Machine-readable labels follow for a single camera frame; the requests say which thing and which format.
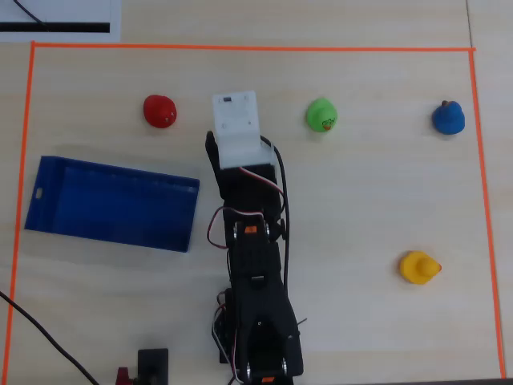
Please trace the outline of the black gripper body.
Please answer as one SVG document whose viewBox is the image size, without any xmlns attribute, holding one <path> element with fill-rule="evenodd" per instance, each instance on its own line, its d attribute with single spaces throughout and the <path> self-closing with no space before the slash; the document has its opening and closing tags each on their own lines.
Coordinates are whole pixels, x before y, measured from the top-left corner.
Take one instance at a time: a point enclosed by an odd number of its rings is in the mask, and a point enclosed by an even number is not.
<svg viewBox="0 0 513 385">
<path fill-rule="evenodd" d="M 280 193 L 269 183 L 238 168 L 219 170 L 220 197 L 225 205 L 245 212 L 262 212 L 267 219 L 281 216 Z"/>
</svg>

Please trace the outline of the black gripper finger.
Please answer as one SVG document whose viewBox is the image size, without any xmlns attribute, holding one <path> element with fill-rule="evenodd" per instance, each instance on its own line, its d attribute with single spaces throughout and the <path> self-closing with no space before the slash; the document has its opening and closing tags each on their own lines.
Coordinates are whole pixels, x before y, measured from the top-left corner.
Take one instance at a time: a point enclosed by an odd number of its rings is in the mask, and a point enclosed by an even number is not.
<svg viewBox="0 0 513 385">
<path fill-rule="evenodd" d="M 205 150 L 208 155 L 220 196 L 224 197 L 224 174 L 220 168 L 219 148 L 213 131 L 208 131 L 205 138 Z"/>
</svg>

